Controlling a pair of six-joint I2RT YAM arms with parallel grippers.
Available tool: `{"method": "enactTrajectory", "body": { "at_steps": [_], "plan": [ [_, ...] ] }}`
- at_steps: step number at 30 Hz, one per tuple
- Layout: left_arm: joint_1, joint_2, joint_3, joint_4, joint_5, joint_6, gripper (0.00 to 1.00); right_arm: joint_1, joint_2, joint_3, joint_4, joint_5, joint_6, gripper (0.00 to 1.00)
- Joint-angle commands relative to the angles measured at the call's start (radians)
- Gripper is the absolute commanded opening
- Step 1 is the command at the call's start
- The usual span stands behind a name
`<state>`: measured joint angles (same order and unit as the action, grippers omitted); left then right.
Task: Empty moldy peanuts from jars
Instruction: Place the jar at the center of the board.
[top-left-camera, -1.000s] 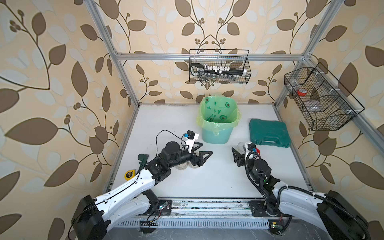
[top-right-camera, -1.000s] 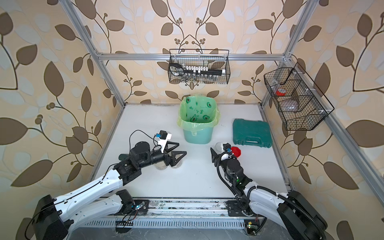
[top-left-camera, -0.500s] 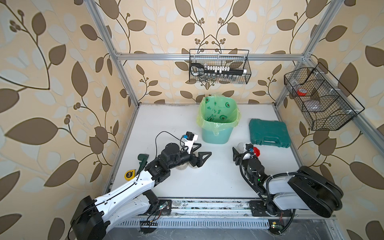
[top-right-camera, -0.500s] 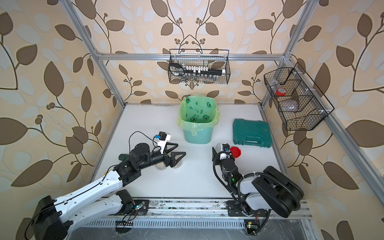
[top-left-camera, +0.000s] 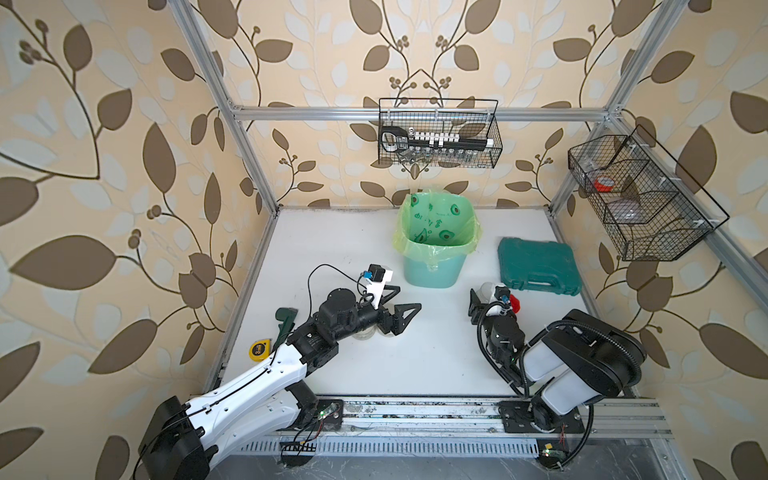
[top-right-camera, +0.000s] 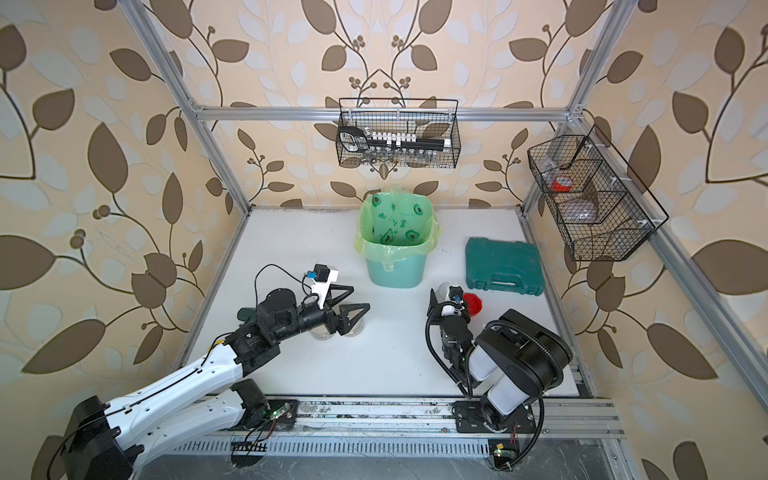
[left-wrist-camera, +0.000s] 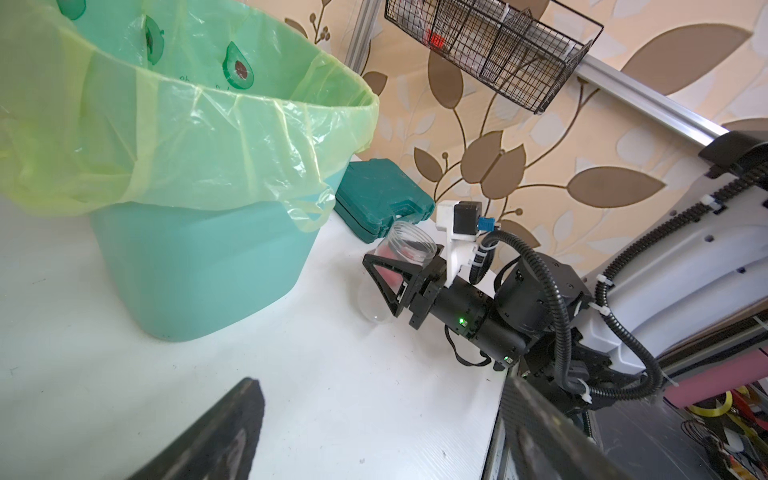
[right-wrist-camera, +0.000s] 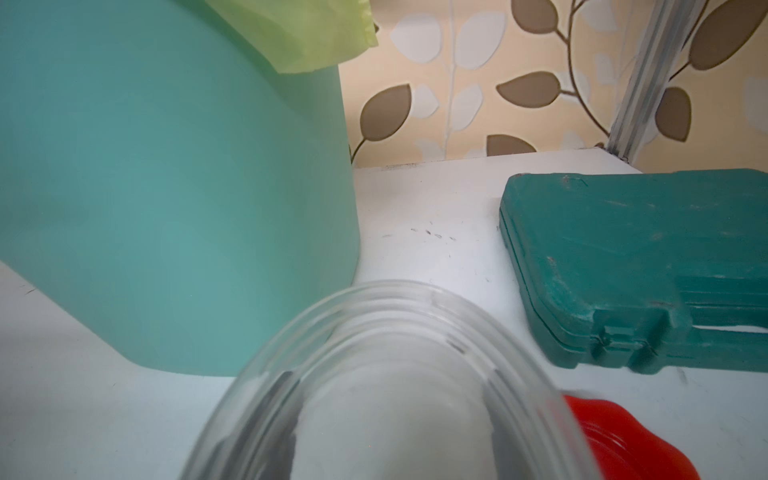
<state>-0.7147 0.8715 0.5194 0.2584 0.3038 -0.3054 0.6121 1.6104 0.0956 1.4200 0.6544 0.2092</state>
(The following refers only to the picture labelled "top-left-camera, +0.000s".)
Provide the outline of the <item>beige-lid jar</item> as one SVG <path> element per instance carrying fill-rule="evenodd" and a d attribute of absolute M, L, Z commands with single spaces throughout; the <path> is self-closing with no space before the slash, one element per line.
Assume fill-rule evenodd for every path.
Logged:
<path fill-rule="evenodd" d="M 353 334 L 352 337 L 359 341 L 367 341 L 372 339 L 376 335 L 380 335 L 384 337 L 393 337 L 393 334 L 389 330 L 383 330 L 381 326 L 371 326 L 369 328 L 366 328 L 360 332 Z"/>

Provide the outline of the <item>green plastic trash bin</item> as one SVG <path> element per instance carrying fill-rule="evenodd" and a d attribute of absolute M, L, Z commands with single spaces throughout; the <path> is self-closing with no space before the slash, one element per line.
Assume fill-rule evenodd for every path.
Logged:
<path fill-rule="evenodd" d="M 449 288 L 482 236 L 471 202 L 438 191 L 411 194 L 401 206 L 393 246 L 404 258 L 408 283 L 423 288 Z"/>

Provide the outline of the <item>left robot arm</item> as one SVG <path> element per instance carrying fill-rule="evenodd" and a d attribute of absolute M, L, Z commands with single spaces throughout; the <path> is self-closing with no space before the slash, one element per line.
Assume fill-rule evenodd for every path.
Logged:
<path fill-rule="evenodd" d="M 267 359 L 187 402 L 165 400 L 139 444 L 137 467 L 151 479 L 204 479 L 254 439 L 321 427 L 333 410 L 320 404 L 306 377 L 338 354 L 341 340 L 369 328 L 400 335 L 422 308 L 419 303 L 387 308 L 399 289 L 385 291 L 378 299 L 335 289 Z"/>

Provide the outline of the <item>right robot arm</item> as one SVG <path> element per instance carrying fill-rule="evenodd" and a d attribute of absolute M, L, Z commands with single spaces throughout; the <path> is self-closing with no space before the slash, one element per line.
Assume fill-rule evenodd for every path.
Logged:
<path fill-rule="evenodd" d="M 468 316 L 480 351 L 501 379 L 528 403 L 524 417 L 551 431 L 582 405 L 616 398 L 639 383 L 647 352 L 640 341 L 578 309 L 526 338 L 520 302 L 487 283 L 469 292 Z"/>

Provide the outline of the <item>red jar lid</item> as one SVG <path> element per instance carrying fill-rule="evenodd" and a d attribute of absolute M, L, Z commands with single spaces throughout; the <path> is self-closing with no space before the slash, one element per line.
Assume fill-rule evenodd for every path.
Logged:
<path fill-rule="evenodd" d="M 520 312 L 521 304 L 520 304 L 520 300 L 517 297 L 515 297 L 514 295 L 511 295 L 509 297 L 509 304 L 515 314 L 518 314 Z"/>

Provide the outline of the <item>yellow-green bin liner bag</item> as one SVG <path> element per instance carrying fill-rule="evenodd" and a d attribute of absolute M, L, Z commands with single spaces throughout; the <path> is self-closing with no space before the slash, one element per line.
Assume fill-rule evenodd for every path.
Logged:
<path fill-rule="evenodd" d="M 405 258 L 436 269 L 441 262 L 473 253 L 481 236 L 480 221 L 467 198 L 429 190 L 406 196 L 393 247 Z"/>

